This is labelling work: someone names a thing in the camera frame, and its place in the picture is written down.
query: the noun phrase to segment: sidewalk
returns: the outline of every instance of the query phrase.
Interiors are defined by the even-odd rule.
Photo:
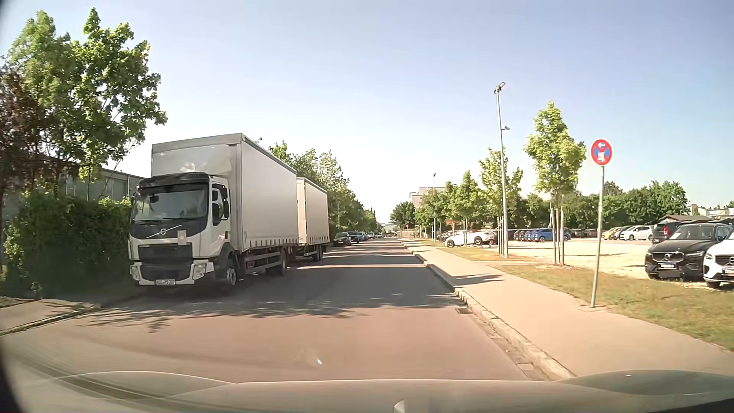
[[[678,369],[734,375],[734,354],[641,320],[588,304],[480,262],[409,240],[404,245],[438,275],[577,376]]]
[[[0,307],[0,335],[53,322],[138,296],[133,288],[110,288],[104,292],[67,295],[66,300],[44,298]]]

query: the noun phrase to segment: bush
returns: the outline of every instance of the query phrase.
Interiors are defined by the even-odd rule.
[[[129,201],[30,193],[7,226],[3,293],[76,292],[128,274]]]

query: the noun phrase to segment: sky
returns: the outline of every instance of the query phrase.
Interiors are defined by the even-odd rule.
[[[499,149],[500,82],[509,169],[549,100],[587,147],[613,148],[606,179],[625,190],[680,182],[691,202],[734,199],[734,2],[721,1],[6,1],[0,50],[45,10],[82,39],[129,22],[151,44],[165,126],[117,166],[150,175],[150,145],[242,132],[304,153],[331,150],[380,222],[418,187],[458,182]],[[578,189],[596,193],[587,159]]]

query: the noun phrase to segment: truck door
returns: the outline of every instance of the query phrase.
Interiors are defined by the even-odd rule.
[[[218,256],[222,245],[230,242],[232,237],[232,226],[230,219],[231,202],[227,181],[224,179],[212,180],[211,183],[211,206],[209,208],[210,231],[202,234],[201,252],[206,256]]]

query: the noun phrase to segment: car grille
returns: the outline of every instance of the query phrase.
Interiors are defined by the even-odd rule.
[[[730,264],[731,259],[732,259],[733,256],[734,255],[717,255],[716,258],[715,258],[716,264],[719,264],[719,265],[730,265],[730,266],[734,267],[734,264]]]
[[[656,252],[653,254],[653,261],[681,262],[683,261],[683,253],[682,252]]]

